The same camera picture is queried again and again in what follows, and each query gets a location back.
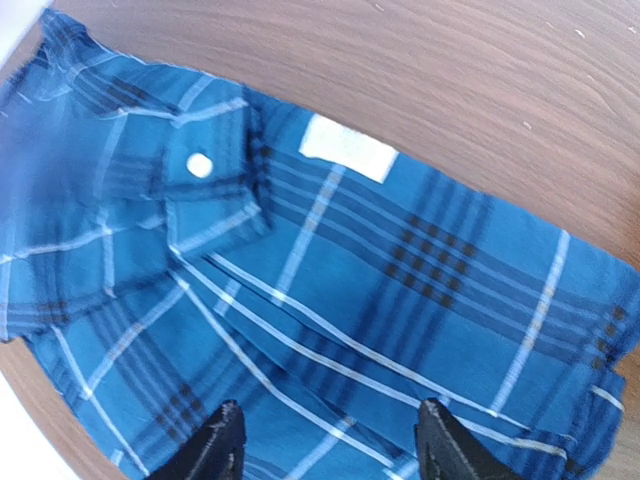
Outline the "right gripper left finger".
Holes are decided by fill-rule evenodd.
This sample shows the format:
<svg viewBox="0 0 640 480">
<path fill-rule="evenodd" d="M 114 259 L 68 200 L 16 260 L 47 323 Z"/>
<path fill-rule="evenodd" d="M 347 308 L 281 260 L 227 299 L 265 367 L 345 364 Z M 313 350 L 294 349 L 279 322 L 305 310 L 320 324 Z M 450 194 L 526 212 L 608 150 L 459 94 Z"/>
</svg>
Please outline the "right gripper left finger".
<svg viewBox="0 0 640 480">
<path fill-rule="evenodd" d="M 154 480 L 239 480 L 243 478 L 245 417 L 234 400 L 223 402 L 162 467 Z"/>
</svg>

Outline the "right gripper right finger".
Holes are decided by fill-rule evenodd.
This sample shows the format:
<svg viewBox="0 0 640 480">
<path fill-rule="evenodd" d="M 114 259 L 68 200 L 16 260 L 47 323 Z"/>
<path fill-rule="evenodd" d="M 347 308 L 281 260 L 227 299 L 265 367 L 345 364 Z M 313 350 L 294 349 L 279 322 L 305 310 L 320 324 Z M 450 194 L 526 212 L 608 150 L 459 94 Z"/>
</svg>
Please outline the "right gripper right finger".
<svg viewBox="0 0 640 480">
<path fill-rule="evenodd" d="M 419 407 L 415 441 L 421 479 L 522 479 L 496 459 L 436 398 L 424 400 Z"/>
</svg>

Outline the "blue plaid long sleeve shirt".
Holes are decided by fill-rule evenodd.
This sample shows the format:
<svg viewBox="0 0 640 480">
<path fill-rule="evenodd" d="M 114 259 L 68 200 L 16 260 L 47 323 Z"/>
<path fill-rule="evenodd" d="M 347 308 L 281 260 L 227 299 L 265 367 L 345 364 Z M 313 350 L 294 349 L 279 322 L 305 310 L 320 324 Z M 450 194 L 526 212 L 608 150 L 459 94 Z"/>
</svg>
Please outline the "blue plaid long sleeve shirt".
<svg viewBox="0 0 640 480">
<path fill-rule="evenodd" d="M 1 339 L 125 475 L 227 400 L 242 479 L 416 479 L 429 398 L 524 479 L 601 467 L 633 267 L 327 117 L 39 24 L 1 88 Z"/>
</svg>

